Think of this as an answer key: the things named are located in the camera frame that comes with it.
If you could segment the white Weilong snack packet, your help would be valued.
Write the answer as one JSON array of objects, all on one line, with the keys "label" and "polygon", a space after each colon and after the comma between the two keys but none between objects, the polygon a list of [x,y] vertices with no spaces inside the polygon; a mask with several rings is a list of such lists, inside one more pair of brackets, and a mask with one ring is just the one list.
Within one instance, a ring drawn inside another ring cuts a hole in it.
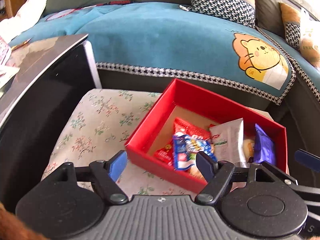
[{"label": "white Weilong snack packet", "polygon": [[209,131],[214,145],[214,154],[218,161],[225,160],[236,167],[248,166],[243,150],[243,118],[210,127]]}]

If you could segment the steamed cake clear packet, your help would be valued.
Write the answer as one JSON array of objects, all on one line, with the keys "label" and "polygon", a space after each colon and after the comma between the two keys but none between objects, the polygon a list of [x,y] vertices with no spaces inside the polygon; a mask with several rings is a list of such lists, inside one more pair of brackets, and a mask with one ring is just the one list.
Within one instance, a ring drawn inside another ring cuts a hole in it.
[{"label": "steamed cake clear packet", "polygon": [[255,145],[255,141],[254,139],[251,138],[246,138],[244,139],[243,142],[243,151],[244,151],[244,155],[246,157],[246,161],[248,163],[252,163],[253,162],[253,158],[254,158],[254,145]]}]

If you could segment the blue seafood snack packet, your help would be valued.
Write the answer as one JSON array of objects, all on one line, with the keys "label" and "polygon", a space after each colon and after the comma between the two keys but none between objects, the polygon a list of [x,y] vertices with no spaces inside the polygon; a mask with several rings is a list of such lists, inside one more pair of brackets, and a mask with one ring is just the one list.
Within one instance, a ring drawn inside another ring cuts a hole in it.
[{"label": "blue seafood snack packet", "polygon": [[173,144],[173,166],[176,170],[186,171],[196,165],[196,155],[204,152],[213,161],[217,161],[214,154],[214,145],[209,140],[197,139],[187,134],[174,135]]}]

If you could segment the purple foil snack packet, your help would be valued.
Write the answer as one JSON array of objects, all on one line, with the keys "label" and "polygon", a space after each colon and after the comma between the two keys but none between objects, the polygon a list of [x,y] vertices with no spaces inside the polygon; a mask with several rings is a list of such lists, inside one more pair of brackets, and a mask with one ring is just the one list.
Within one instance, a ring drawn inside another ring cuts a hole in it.
[{"label": "purple foil snack packet", "polygon": [[263,161],[276,165],[276,151],[272,139],[258,124],[255,124],[253,162],[262,163]]}]

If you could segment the red jujube snack packet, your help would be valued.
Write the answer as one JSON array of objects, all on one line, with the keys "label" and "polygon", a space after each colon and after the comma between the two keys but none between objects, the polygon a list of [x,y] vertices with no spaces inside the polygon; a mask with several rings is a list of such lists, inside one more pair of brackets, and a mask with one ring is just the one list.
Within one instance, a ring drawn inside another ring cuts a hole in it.
[{"label": "red jujube snack packet", "polygon": [[174,135],[189,135],[195,139],[209,140],[211,133],[205,129],[197,127],[181,118],[176,117],[174,120]]}]

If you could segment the red Trolli candy packet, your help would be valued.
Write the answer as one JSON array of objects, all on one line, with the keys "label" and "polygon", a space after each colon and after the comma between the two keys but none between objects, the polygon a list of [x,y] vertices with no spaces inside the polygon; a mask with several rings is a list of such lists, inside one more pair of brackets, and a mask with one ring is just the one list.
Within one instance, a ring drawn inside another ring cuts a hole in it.
[{"label": "red Trolli candy packet", "polygon": [[165,163],[167,166],[173,165],[173,142],[170,140],[166,143],[166,145],[163,148],[160,148],[157,150],[153,157],[157,160]]}]

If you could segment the red cardboard box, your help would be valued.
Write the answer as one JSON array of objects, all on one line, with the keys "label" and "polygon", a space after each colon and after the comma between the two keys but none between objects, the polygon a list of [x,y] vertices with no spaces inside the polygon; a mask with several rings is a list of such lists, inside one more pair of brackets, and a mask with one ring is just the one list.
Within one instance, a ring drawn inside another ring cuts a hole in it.
[{"label": "red cardboard box", "polygon": [[126,142],[125,148],[133,164],[188,191],[199,193],[204,188],[204,180],[175,171],[153,157],[170,141],[176,117],[203,129],[243,118],[244,132],[249,137],[255,135],[254,126],[258,124],[275,144],[277,168],[289,171],[284,126],[273,121],[267,112],[246,107],[180,79],[174,79],[168,85]]}]

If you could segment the black glossy side table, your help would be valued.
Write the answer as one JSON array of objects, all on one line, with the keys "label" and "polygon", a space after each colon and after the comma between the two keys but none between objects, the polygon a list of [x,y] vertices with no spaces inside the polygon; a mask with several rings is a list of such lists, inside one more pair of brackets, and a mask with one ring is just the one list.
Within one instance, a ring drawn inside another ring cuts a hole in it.
[{"label": "black glossy side table", "polygon": [[85,34],[31,42],[12,61],[19,71],[1,97],[1,203],[10,212],[41,180],[81,98],[101,87]]}]

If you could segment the white plastic bag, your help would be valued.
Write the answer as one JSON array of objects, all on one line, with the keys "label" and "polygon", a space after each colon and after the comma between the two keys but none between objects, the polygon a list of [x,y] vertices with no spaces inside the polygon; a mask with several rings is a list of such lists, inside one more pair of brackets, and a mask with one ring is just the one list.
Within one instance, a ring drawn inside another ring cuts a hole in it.
[{"label": "white plastic bag", "polygon": [[319,72],[319,21],[310,20],[309,13],[302,8],[300,11],[300,42],[301,55]]}]

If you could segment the teal lion sofa cover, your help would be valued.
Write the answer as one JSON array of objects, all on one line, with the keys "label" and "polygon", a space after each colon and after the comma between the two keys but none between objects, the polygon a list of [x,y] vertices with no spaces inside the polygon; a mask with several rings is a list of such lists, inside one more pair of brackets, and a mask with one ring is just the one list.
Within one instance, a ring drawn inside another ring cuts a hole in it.
[{"label": "teal lion sofa cover", "polygon": [[[86,34],[97,68],[123,73],[128,84],[149,77],[151,89],[165,78],[198,81],[208,87],[239,90],[280,104],[296,77],[319,98],[319,72],[281,37],[213,16],[184,11],[176,4],[147,2],[70,9],[41,18],[14,38],[26,40]],[[246,74],[250,62],[242,41],[264,41],[287,61],[289,72],[280,80],[257,81]]]}]

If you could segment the small houndstooth orange pillow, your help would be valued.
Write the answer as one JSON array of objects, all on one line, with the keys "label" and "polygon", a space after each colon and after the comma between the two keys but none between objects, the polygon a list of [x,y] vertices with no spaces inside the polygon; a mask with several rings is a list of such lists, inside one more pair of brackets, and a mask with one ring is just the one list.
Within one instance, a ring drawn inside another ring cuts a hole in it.
[{"label": "small houndstooth orange pillow", "polygon": [[281,17],[285,29],[286,42],[299,51],[300,12],[286,3],[280,2]]}]

